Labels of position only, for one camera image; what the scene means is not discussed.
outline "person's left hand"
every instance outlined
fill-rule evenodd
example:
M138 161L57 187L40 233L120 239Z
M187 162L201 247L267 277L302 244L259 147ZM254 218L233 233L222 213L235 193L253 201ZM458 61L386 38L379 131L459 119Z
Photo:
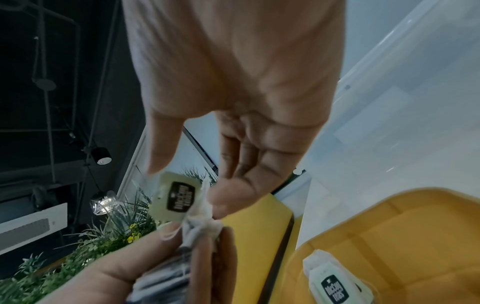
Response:
M124 304L135 280L180 246L181 232L167 241L161 238L162 233L165 230L152 232L95 261L39 304ZM206 236L193 248L187 303L228 304L232 301L237 276L237 250L232 229L222 230L218 252L213 259L212 248L213 242Z

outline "metal pipe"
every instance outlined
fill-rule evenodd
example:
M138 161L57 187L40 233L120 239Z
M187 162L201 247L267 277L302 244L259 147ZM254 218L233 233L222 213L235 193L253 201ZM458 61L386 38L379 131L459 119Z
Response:
M52 132L70 131L70 129L52 129ZM5 129L0 130L0 133L23 133L23 132L48 132L48 129Z
M41 49L41 74L44 79L47 79L47 43L45 41L45 15L44 15L44 0L38 0L39 4L39 19L38 25L40 28L40 49ZM45 100L45 113L46 113L46 127L48 129L48 149L50 151L50 167L51 167L51 179L55 184L57 179L55 177L55 158L54 158L54 143L52 139L52 121L50 118L50 102L49 93L43 90L43 99Z
M28 3L28 7L38 10L39 6L33 3ZM67 21L75 26L75 59L74 59L74 69L73 69L73 102L72 102L72 112L71 112L71 130L75 129L75 121L77 116L77 98L78 98L78 87L79 87L79 65L80 65L80 43L82 40L82 28L80 25L73 20L57 12L43 9L45 14L56 17L58 19Z
M113 8L113 15L112 15L112 18L111 18L111 21L110 21L110 29L109 29L109 32L108 32L108 39L107 39L107 42L106 42L105 57L103 59L103 66L101 68L101 75L100 75L100 83L98 85L98 92L97 92L97 95L96 95L95 111L93 113L93 121L92 121L91 128L90 128L90 137L88 139L87 148L89 150L92 146L95 127L97 126L97 118L98 118L98 113L99 113L99 108L100 108L100 101L102 99L102 92L103 92L103 88L104 88L105 76L107 74L107 64L109 62L110 51L111 51L111 48L112 48L112 40L113 40L113 36L114 36L115 23L117 21L119 3L120 3L119 0L115 1L115 6ZM89 161L90 161L90 151L88 151L88 154L86 155L85 164L88 164ZM85 170L84 174L83 174L83 182L81 183L80 193L79 193L78 201L77 201L77 205L76 205L75 220L73 222L74 224L76 224L78 222L78 219L79 219L80 207L82 206L81 199L82 199L82 196L83 196L84 190L85 190L85 179L86 178L87 178L87 170Z

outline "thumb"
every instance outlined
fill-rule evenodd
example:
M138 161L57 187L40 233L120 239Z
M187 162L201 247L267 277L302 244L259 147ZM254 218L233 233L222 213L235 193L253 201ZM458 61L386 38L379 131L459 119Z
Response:
M185 119L160 113L147 113L146 137L149 157L148 173L164 169L172 160L179 145Z

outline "yellow table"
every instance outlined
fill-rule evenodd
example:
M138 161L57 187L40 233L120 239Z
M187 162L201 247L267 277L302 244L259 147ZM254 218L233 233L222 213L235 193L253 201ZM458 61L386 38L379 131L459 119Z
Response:
M313 238L288 262L281 303L315 303L302 267L315 249L369 285L376 303L480 302L480 204L458 193L402 193Z

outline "black logo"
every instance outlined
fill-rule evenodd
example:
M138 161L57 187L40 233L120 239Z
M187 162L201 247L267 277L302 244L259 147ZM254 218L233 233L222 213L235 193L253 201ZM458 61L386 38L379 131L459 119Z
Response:
M187 212L194 203L194 199L195 187L185 183L173 182L168 193L166 208L174 212Z
M349 294L344 286L333 274L324 279L321 282L321 286L334 304L343 303L349 298Z

